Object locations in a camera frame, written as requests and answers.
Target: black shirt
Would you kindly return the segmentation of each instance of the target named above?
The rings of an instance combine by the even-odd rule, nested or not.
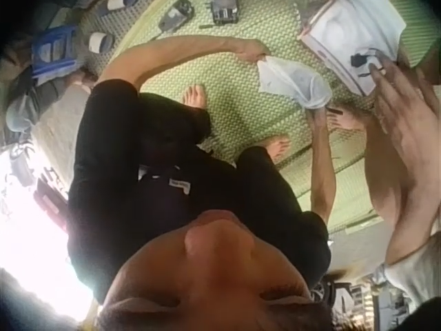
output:
[[[196,152],[197,162],[139,181],[144,116],[155,111],[121,80],[98,84],[85,107],[69,193],[68,251],[78,278],[96,299],[103,302],[120,267],[148,241],[209,209],[234,212],[314,286],[331,258],[327,229],[318,215],[273,210],[270,218],[249,217],[252,208],[241,205],[235,194],[234,168],[204,152]],[[191,183],[192,197],[170,180]]]

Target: hand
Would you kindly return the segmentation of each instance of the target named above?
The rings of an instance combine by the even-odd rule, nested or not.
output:
[[[306,109],[306,120],[312,132],[328,128],[325,107],[314,110]]]
[[[417,70],[418,86],[423,98],[397,65],[383,54],[378,57],[386,70],[385,76],[375,66],[370,66],[370,71],[377,85],[376,110],[382,117],[382,125],[413,183],[439,189],[440,101],[420,70]]]
[[[257,39],[238,39],[235,53],[240,60],[252,63],[271,54],[267,46]]]

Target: white fabric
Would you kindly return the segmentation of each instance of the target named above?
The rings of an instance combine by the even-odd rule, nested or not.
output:
[[[107,8],[108,10],[117,10],[125,7],[124,0],[108,0]]]
[[[307,109],[321,108],[332,98],[329,84],[314,69],[301,63],[266,57],[257,66],[259,92],[285,95]]]
[[[406,292],[413,309],[434,297],[441,297],[441,232],[436,232],[416,252],[393,265],[386,266],[386,278]]]

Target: gray cloth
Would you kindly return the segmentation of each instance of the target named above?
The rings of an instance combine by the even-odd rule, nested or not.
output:
[[[405,259],[386,266],[391,284],[406,292],[415,310],[425,301],[441,297],[441,232]]]
[[[56,78],[15,98],[6,112],[6,125],[13,132],[25,132],[37,124],[41,115],[66,91],[64,78]]]

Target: clothing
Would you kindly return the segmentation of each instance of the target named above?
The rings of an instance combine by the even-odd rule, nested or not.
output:
[[[415,310],[434,297],[441,297],[441,231],[405,259],[386,265],[389,282],[406,292]]]
[[[276,246],[309,287],[326,273],[326,225],[301,211],[266,150],[244,151],[236,169],[197,148],[209,131],[206,111],[140,96],[125,81],[93,89],[76,143],[68,250],[98,302],[137,250],[211,209],[233,212]],[[140,164],[149,168],[139,181]]]
[[[423,303],[393,331],[438,331],[441,330],[441,297]]]
[[[29,84],[28,71],[22,72],[6,111],[6,125],[13,132],[25,132],[37,124],[41,115],[57,102],[66,91],[64,78],[55,78],[39,86]]]

